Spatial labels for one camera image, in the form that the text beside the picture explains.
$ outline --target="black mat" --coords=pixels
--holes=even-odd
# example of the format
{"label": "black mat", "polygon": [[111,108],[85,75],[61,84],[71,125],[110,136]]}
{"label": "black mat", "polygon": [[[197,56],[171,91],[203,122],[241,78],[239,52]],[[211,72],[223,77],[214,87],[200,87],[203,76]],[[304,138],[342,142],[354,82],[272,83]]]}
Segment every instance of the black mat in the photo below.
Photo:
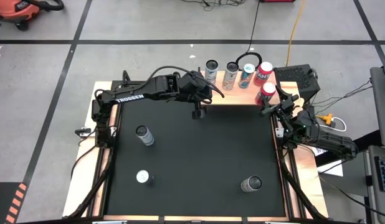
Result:
{"label": "black mat", "polygon": [[[210,106],[192,120],[194,105],[140,100],[124,105],[107,215],[284,217],[280,174],[270,119],[255,106]],[[135,129],[146,125],[155,143],[146,147]],[[139,170],[154,186],[136,181]],[[244,193],[251,175],[262,188]]]}
{"label": "black mat", "polygon": [[0,223],[6,221],[9,213],[12,199],[15,196],[16,190],[20,183],[14,182],[0,182]]}

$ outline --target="soda can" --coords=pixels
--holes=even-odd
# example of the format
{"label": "soda can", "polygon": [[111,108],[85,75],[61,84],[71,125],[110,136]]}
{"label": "soda can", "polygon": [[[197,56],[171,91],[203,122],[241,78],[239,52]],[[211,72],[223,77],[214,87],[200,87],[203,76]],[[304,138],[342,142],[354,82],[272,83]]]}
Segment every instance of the soda can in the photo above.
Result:
{"label": "soda can", "polygon": [[240,88],[248,88],[249,82],[252,79],[254,72],[255,72],[254,65],[249,63],[244,65],[244,69],[242,70],[242,73],[241,73],[240,82],[238,83]]}
{"label": "soda can", "polygon": [[254,78],[255,85],[262,86],[264,83],[266,83],[272,72],[273,65],[270,62],[261,63]]}
{"label": "soda can", "polygon": [[205,64],[205,79],[215,84],[217,68],[219,64],[215,60],[209,60]]}
{"label": "soda can", "polygon": [[244,192],[253,192],[259,190],[262,186],[262,181],[258,176],[251,176],[241,182],[241,190]]}
{"label": "soda can", "polygon": [[238,74],[238,64],[235,62],[229,62],[224,72],[223,89],[231,90],[234,87],[235,79]]}
{"label": "soda can", "polygon": [[275,85],[273,83],[265,83],[255,97],[256,104],[262,106],[262,96],[264,96],[264,98],[269,101],[275,94],[275,90]]}
{"label": "soda can", "polygon": [[146,146],[154,144],[154,136],[151,134],[151,131],[149,131],[146,126],[138,126],[136,128],[136,135]]}
{"label": "soda can", "polygon": [[137,182],[145,185],[151,185],[154,182],[154,176],[149,174],[147,170],[140,170],[136,175]]}

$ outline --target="yellow cable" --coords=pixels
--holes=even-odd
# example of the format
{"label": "yellow cable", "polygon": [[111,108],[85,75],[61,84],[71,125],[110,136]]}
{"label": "yellow cable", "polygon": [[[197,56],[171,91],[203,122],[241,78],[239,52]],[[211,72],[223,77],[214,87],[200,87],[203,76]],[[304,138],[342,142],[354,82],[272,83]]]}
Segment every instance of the yellow cable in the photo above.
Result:
{"label": "yellow cable", "polygon": [[291,43],[292,43],[293,35],[294,35],[294,33],[295,33],[295,28],[297,28],[297,24],[298,24],[300,15],[302,14],[303,6],[305,5],[305,3],[306,3],[306,0],[302,0],[302,4],[300,5],[297,19],[295,20],[295,24],[293,25],[293,29],[292,29],[292,33],[291,33],[290,42],[289,42],[289,44],[288,44],[288,55],[287,55],[287,62],[286,62],[286,64],[285,64],[285,66],[288,66],[288,62],[289,62],[289,60],[290,60],[290,50],[291,50]]}

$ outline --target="concrete floor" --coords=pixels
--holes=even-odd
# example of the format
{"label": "concrete floor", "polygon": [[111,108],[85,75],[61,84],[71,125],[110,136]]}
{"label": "concrete floor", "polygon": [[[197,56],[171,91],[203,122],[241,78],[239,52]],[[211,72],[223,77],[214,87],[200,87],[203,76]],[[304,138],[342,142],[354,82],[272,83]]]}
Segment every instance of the concrete floor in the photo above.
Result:
{"label": "concrete floor", "polygon": [[[0,182],[29,181],[32,153],[41,150],[36,168],[29,169],[33,176],[19,222],[61,217],[78,149],[74,130],[84,124],[95,81],[119,80],[124,69],[132,80],[144,80],[162,65],[196,69],[212,58],[224,67],[247,50],[257,5],[247,0],[206,12],[178,0],[63,1],[64,11],[43,12],[26,32],[12,24],[0,27]],[[376,38],[385,40],[385,0],[307,0],[303,10],[294,38],[302,41],[292,45],[290,65],[309,63],[317,70],[316,101],[359,87],[371,67],[381,66],[378,42],[355,2]],[[252,47],[276,67],[285,65],[300,4],[259,6]],[[328,112],[344,119],[345,134],[353,139],[378,129],[371,90]],[[363,208],[338,192],[324,191],[330,217],[365,217]]]}

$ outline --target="orange vacuum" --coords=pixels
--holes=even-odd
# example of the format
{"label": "orange vacuum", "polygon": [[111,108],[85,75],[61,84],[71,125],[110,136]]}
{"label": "orange vacuum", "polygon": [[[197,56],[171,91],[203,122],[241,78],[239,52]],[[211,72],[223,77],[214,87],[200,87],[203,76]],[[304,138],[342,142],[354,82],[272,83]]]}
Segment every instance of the orange vacuum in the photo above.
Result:
{"label": "orange vacuum", "polygon": [[0,21],[11,22],[19,30],[27,30],[28,22],[35,18],[40,10],[59,11],[64,8],[61,0],[55,1],[58,5],[35,0],[0,0]]}

